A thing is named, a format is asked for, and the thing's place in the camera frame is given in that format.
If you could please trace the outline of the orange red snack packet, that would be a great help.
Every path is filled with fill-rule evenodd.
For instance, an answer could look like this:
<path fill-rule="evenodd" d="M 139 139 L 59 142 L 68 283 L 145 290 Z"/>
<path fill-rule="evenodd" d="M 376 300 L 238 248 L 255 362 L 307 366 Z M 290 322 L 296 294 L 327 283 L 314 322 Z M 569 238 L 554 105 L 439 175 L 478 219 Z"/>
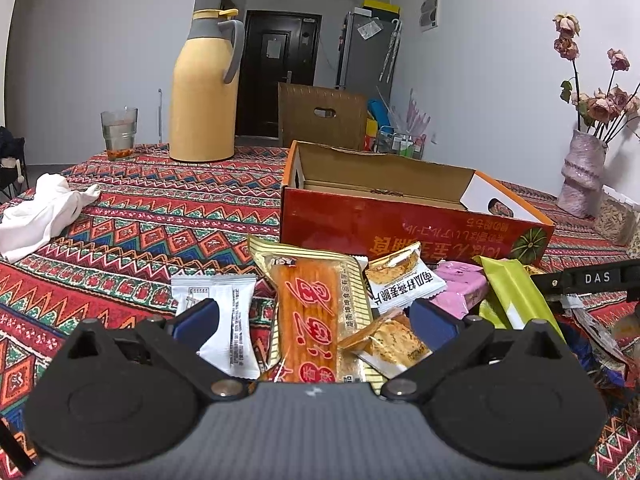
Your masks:
<path fill-rule="evenodd" d="M 367 382 L 380 373 L 338 343 L 373 321 L 360 262 L 338 252 L 251 236 L 248 251 L 276 291 L 266 378 L 272 382 Z"/>

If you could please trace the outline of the green snack bar packet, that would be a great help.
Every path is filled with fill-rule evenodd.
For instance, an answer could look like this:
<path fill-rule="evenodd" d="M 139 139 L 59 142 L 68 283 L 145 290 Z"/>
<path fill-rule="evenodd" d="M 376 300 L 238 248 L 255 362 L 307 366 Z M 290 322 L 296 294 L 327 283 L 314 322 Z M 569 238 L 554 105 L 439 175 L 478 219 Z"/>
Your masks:
<path fill-rule="evenodd" d="M 547 300 L 518 260 L 476 256 L 474 261 L 489 285 L 478 310 L 481 318 L 499 330 L 522 330 L 531 320 L 543 320 L 564 339 Z"/>

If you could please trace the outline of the glass cup with drink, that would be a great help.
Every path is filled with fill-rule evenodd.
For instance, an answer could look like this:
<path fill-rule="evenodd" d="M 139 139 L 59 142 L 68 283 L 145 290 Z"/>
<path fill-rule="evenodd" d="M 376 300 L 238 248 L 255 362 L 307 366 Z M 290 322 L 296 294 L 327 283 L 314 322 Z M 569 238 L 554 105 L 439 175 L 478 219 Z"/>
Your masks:
<path fill-rule="evenodd" d="M 108 160 L 119 160 L 134 154 L 138 109 L 125 106 L 101 113 L 102 136 Z"/>

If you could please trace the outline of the pink snack packet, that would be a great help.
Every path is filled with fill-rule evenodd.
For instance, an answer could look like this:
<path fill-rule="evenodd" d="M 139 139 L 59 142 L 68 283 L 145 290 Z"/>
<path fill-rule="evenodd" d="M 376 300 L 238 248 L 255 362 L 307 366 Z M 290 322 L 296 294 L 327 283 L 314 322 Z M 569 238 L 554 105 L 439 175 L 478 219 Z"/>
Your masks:
<path fill-rule="evenodd" d="M 462 320 L 486 297 L 489 284 L 483 268 L 476 264 L 441 261 L 435 274 L 446 282 L 446 289 L 431 303 L 458 320 Z"/>

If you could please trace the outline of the yellow thermos jug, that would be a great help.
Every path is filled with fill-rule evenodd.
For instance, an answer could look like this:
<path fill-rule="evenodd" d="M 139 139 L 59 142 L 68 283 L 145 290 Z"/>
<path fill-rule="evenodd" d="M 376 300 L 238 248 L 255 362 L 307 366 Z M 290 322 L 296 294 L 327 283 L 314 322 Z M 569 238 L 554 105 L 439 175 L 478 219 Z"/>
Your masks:
<path fill-rule="evenodd" d="M 236 101 L 244 24 L 236 9 L 193 13 L 172 75 L 169 156 L 177 162 L 219 162 L 234 155 Z"/>

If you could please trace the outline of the small cracker packet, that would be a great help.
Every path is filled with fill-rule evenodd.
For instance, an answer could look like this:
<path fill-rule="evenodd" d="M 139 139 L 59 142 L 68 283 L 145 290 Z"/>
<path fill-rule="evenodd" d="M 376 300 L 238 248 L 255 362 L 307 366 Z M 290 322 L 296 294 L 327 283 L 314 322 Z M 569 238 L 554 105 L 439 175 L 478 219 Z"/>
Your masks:
<path fill-rule="evenodd" d="M 358 356 L 386 379 L 405 373 L 433 353 L 413 333 L 408 316 L 399 308 L 388 310 L 337 345 Z"/>

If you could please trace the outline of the patterned red tablecloth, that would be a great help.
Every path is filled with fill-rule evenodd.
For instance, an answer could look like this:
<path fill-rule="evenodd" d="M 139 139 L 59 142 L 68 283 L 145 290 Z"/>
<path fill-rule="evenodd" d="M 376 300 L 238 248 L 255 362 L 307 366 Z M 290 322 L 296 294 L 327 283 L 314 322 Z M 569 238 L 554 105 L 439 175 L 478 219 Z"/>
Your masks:
<path fill-rule="evenodd" d="M 176 273 L 257 274 L 246 236 L 278 238 L 287 158 L 286 148 L 239 146 L 226 162 L 185 165 L 169 158 L 167 144 L 142 144 L 120 162 L 97 154 L 42 170 L 62 174 L 74 190 L 99 184 L 101 196 L 49 245 L 17 263 L 1 260 L 1 418 L 31 460 L 25 403 L 66 336 L 84 318 L 133 328 L 153 314 L 171 316 Z M 555 224 L 542 270 L 626 259 L 554 195 L 501 183 Z M 609 479 L 639 479 L 639 390 L 601 391 L 611 419 L 590 464 Z"/>

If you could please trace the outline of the red cardboard snack box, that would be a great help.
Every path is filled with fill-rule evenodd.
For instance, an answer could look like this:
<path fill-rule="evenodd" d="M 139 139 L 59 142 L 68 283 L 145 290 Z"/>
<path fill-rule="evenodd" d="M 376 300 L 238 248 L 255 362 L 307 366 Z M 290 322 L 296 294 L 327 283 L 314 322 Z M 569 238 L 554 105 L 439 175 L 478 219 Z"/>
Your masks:
<path fill-rule="evenodd" d="M 280 240 L 376 259 L 420 243 L 426 262 L 476 256 L 536 264 L 554 223 L 480 171 L 295 141 Z"/>

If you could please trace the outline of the clear plastic storage jar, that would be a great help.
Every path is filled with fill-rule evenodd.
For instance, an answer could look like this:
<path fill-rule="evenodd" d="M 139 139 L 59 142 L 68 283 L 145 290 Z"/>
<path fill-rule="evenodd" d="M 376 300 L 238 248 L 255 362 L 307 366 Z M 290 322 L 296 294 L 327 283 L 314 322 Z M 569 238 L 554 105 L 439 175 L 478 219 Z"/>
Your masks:
<path fill-rule="evenodd" d="M 626 246 L 639 219 L 639 203 L 605 185 L 594 229 L 616 246 Z"/>

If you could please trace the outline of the yellow box on fridge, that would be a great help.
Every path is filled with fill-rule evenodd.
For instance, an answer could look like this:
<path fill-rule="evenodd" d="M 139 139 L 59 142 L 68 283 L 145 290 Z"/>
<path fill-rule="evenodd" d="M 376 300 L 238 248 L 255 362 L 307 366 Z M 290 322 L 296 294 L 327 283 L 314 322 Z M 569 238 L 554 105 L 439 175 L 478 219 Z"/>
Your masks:
<path fill-rule="evenodd" d="M 380 0 L 362 0 L 362 6 L 365 9 L 369 9 L 371 11 L 375 11 L 378 13 L 386 13 L 386 14 L 400 14 L 400 6 L 396 6 L 396 4 L 384 2 Z"/>

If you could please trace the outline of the dried pink roses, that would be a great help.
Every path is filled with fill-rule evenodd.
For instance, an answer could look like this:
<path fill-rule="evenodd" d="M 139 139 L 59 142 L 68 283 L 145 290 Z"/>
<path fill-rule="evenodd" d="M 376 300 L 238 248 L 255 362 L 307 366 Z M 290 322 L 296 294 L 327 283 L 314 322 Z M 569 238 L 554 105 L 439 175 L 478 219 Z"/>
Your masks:
<path fill-rule="evenodd" d="M 570 66 L 560 83 L 559 97 L 571 106 L 578 130 L 610 145 L 626 130 L 638 129 L 639 78 L 619 47 L 605 47 L 585 35 L 574 14 L 561 12 L 552 18 L 553 50 Z"/>

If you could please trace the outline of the grey refrigerator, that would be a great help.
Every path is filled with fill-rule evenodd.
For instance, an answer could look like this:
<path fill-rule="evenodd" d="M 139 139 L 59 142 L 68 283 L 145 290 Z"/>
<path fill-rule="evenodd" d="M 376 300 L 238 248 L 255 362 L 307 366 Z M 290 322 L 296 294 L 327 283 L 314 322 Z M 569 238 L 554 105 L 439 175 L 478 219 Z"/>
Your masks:
<path fill-rule="evenodd" d="M 335 88 L 388 102 L 400 33 L 398 13 L 375 8 L 350 10 L 338 44 Z"/>

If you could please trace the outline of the white crumpled cloth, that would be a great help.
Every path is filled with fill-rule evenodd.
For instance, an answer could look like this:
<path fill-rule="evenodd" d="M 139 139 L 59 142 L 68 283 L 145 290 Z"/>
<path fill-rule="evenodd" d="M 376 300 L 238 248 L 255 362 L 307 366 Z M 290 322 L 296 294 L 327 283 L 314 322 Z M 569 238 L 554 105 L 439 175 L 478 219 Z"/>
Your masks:
<path fill-rule="evenodd" d="M 59 236 L 100 197 L 99 185 L 70 188 L 62 174 L 43 174 L 31 200 L 8 207 L 1 219 L 1 259 L 14 263 Z"/>

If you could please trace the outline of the white blue biscuit packet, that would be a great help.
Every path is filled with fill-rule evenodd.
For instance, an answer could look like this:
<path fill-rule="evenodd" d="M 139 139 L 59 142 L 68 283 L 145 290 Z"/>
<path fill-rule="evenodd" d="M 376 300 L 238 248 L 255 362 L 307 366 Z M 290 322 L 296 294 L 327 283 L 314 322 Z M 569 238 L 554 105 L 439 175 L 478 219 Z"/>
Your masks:
<path fill-rule="evenodd" d="M 570 350 L 594 382 L 604 388 L 639 387 L 639 308 L 605 326 L 581 296 L 562 296 L 552 304 Z"/>

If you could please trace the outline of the wooden chair back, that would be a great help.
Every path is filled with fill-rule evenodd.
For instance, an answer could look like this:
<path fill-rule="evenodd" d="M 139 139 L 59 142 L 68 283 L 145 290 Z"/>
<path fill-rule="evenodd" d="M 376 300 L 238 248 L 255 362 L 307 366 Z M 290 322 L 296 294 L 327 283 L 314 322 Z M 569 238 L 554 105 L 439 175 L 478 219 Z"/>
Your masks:
<path fill-rule="evenodd" d="M 360 151 L 367 128 L 368 100 L 344 90 L 278 85 L 279 141 L 289 148 L 305 141 Z"/>

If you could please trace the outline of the wall electrical panel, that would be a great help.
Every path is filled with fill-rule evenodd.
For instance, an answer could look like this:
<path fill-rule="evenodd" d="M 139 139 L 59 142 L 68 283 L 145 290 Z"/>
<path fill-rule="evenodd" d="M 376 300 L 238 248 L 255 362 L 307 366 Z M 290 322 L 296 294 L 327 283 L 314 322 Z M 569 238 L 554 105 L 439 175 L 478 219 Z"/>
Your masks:
<path fill-rule="evenodd" d="M 439 26 L 440 0 L 423 0 L 420 6 L 419 26 L 421 32 L 427 32 Z"/>

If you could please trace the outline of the white printed sachet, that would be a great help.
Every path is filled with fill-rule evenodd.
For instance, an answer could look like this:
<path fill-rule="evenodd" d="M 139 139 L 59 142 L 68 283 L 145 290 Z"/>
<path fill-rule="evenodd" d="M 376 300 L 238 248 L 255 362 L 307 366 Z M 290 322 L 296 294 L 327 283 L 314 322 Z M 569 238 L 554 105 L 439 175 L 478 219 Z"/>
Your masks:
<path fill-rule="evenodd" d="M 260 375 L 250 340 L 250 304 L 256 282 L 257 278 L 252 274 L 175 275 L 171 278 L 171 295 L 177 303 L 176 316 L 206 298 L 213 298 L 219 306 L 218 330 L 195 353 L 218 370 L 243 379 L 256 379 Z"/>

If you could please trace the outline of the white barcode cracker packet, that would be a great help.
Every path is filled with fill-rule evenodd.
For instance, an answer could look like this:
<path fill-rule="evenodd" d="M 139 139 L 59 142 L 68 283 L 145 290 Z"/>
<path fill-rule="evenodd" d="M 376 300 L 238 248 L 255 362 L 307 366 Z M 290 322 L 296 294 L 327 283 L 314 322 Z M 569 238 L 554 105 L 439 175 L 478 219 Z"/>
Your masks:
<path fill-rule="evenodd" d="M 431 299 L 447 289 L 446 281 L 422 260 L 420 242 L 371 261 L 364 276 L 370 307 L 379 314 L 409 307 L 416 299 Z"/>

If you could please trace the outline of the dark entrance door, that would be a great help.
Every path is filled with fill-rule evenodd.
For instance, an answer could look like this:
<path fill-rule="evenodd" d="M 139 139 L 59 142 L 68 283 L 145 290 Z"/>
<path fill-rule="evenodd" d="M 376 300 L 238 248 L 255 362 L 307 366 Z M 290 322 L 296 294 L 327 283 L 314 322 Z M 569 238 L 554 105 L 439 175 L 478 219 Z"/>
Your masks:
<path fill-rule="evenodd" d="M 314 83 L 322 16 L 249 10 L 240 68 L 238 136 L 279 135 L 280 84 Z"/>

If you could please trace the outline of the pink textured vase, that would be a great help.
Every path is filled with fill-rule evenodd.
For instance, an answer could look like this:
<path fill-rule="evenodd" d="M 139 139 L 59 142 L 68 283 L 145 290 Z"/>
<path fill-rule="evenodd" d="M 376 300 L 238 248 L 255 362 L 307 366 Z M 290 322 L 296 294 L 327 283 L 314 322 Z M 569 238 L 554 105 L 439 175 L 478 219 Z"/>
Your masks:
<path fill-rule="evenodd" d="M 556 204 L 568 214 L 585 219 L 600 203 L 608 147 L 592 134 L 575 130 L 564 158 L 564 178 Z"/>

